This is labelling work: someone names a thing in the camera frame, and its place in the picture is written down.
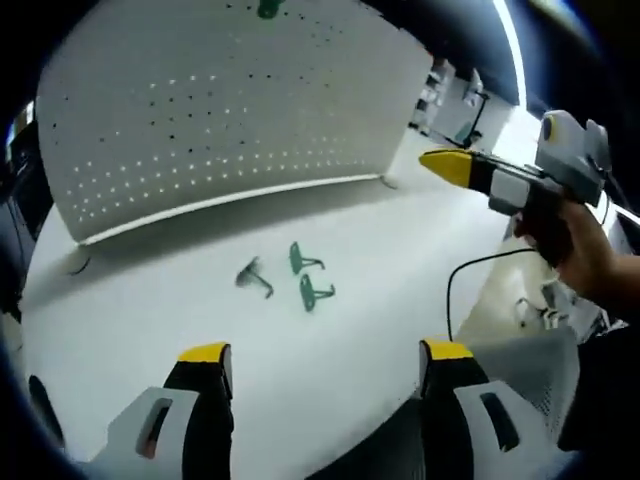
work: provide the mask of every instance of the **white table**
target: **white table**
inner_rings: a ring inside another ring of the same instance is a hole
[[[54,207],[23,301],[28,374],[44,382],[68,453],[91,459],[108,423],[162,385],[185,349],[232,344],[234,478],[301,478],[362,441],[413,392],[418,341],[444,336],[445,289],[460,263],[496,250],[507,218],[419,167],[407,132],[391,175],[212,207],[78,250]],[[322,259],[336,295],[306,313],[288,249]],[[77,276],[86,255],[91,262]],[[260,256],[275,287],[238,288]],[[490,264],[453,289],[458,324]]]

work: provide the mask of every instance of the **human hand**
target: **human hand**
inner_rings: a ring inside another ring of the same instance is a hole
[[[570,254],[556,266],[560,280],[581,297],[598,298],[614,271],[616,255],[609,240],[585,205],[565,200],[558,215],[566,222],[573,243]],[[515,235],[536,246],[525,223],[516,224]]]

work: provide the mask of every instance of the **yellow nozzle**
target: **yellow nozzle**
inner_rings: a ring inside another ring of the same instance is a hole
[[[453,185],[469,188],[473,158],[467,150],[432,150],[420,157],[420,164]]]

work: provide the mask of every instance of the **white pegboard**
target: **white pegboard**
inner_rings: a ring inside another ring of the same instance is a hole
[[[76,241],[209,199],[387,170],[431,57],[353,1],[287,1],[268,20],[258,5],[105,0],[71,32],[36,109]]]

